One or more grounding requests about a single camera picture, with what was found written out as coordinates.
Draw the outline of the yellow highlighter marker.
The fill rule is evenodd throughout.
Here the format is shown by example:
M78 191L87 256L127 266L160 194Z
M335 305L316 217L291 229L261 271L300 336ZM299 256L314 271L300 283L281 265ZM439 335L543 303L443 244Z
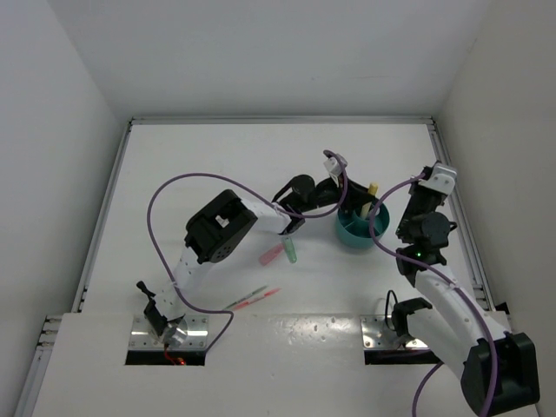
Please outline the yellow highlighter marker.
M361 206L361 211L360 211L360 218L362 220L367 219L368 214L374 205L374 200L376 198L378 189L379 189L379 184L377 182L371 182L369 184L367 188L367 195L369 196L369 200Z

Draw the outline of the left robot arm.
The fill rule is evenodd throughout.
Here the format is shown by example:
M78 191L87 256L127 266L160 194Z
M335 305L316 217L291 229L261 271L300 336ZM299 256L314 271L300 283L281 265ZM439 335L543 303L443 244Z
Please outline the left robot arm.
M178 265L172 269L157 242L152 212L157 197L171 184L194 177L228 182L255 197L252 202L225 189L186 222L183 252ZM247 186L222 175L190 173L175 176L164 182L150 197L147 206L147 230L163 268L166 270L175 295L187 308L201 314L234 313L228 308L211 310L199 308L188 300L187 292L195 287L215 264L224 261L247 234L256 229L279 236L289 236L307 219L337 214L347 218L360 216L367 204L375 205L378 199L367 188L346 175L331 175L315 182L310 175L296 175L271 199L257 194Z

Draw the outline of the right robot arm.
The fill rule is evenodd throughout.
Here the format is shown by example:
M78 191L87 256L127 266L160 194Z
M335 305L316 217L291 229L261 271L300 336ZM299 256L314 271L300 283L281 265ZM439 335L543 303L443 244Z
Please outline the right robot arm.
M533 341L499 324L456 280L441 250L457 227L437 208L455 187L455 169L426 167L411 182L410 200L396 230L401 275L420 297L394 305L401 338L423 341L460 381L467 405L494 416L539 401Z

